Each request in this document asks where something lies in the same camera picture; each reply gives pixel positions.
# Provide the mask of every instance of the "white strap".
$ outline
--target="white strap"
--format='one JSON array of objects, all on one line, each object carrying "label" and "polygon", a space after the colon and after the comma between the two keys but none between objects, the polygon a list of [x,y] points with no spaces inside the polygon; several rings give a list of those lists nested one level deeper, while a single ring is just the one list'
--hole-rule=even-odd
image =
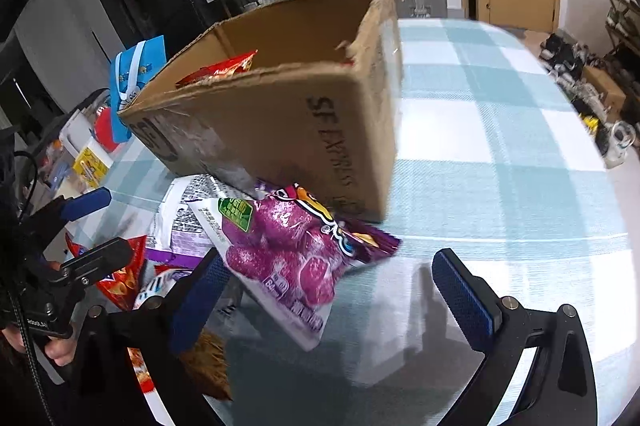
[{"label": "white strap", "polygon": [[128,101],[133,91],[136,89],[138,83],[138,70],[140,69],[140,58],[142,57],[142,49],[145,46],[146,41],[140,41],[136,45],[136,49],[133,51],[133,57],[131,58],[131,66],[129,67],[129,77],[127,81],[127,91],[120,91],[120,54],[116,56],[116,82],[118,83],[118,93],[120,94],[120,100]]}]

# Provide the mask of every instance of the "blue paper bag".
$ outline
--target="blue paper bag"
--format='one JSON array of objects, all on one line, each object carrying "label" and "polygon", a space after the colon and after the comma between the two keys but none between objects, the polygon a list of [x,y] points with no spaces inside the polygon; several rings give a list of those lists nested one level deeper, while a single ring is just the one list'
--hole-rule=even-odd
[{"label": "blue paper bag", "polygon": [[165,64],[164,36],[140,41],[136,46],[119,53],[111,63],[111,126],[114,142],[126,142],[131,137],[131,130],[118,117],[119,110],[128,106]]}]

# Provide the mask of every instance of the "cardboard box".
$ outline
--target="cardboard box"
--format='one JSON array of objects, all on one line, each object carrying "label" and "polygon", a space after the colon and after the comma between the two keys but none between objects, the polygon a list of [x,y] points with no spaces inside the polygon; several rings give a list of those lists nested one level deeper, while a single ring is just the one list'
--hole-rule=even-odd
[{"label": "cardboard box", "polygon": [[598,93],[603,94],[602,103],[605,108],[609,108],[607,122],[620,120],[620,111],[625,104],[626,95],[605,71],[592,66],[585,66],[582,70],[583,78],[591,83]]},{"label": "cardboard box", "polygon": [[[175,87],[203,66],[255,49],[249,72]],[[283,0],[211,27],[120,117],[178,175],[208,172],[242,189],[248,177],[240,166],[379,220],[396,157],[401,81],[394,0]]]}]

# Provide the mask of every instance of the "black cable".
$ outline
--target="black cable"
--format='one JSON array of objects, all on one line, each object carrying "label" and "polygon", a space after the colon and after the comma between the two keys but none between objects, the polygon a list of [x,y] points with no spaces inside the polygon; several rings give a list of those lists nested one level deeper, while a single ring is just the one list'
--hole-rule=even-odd
[{"label": "black cable", "polygon": [[47,398],[44,395],[44,390],[42,389],[42,381],[40,380],[40,374],[38,372],[38,359],[36,359],[36,352],[33,348],[31,336],[29,335],[27,320],[24,317],[24,309],[22,308],[22,303],[20,302],[20,298],[17,295],[14,282],[11,279],[5,278],[4,288],[6,289],[7,294],[9,294],[11,307],[14,310],[15,319],[18,322],[18,329],[20,330],[20,335],[22,336],[22,343],[24,344],[24,349],[27,351],[27,361],[29,362],[31,377],[33,377],[33,383],[36,386],[36,391],[38,392],[38,397],[40,398],[40,402],[42,403],[42,407],[44,408],[44,413],[47,416],[47,419],[49,420],[51,426],[56,426],[56,422],[53,419],[53,415],[51,415],[51,410],[49,409],[49,403],[47,403]]},{"label": "black cable", "polygon": [[27,201],[24,203],[22,210],[20,212],[20,216],[18,217],[18,223],[22,221],[22,217],[24,216],[25,211],[27,210],[29,204],[31,203],[31,199],[33,198],[33,192],[36,190],[36,182],[38,181],[38,163],[33,155],[30,152],[18,150],[14,152],[14,157],[25,157],[31,161],[33,165],[33,182],[31,183],[31,189],[29,190],[29,196],[27,197]]}]

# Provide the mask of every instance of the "table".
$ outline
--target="table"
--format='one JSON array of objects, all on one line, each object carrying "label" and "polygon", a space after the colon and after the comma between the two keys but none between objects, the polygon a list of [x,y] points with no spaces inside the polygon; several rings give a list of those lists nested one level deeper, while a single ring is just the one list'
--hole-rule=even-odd
[{"label": "table", "polygon": [[[398,160],[382,227],[398,254],[348,274],[320,345],[303,352],[249,298],[226,343],[235,426],[435,425],[478,367],[431,279],[450,247],[498,295],[573,304],[590,345],[599,424],[640,384],[638,295],[626,230],[580,120],[509,33],[402,20]],[[105,179],[110,207],[81,222],[91,246],[143,234],[173,175],[132,140]],[[510,412],[526,351],[492,424]]]}]

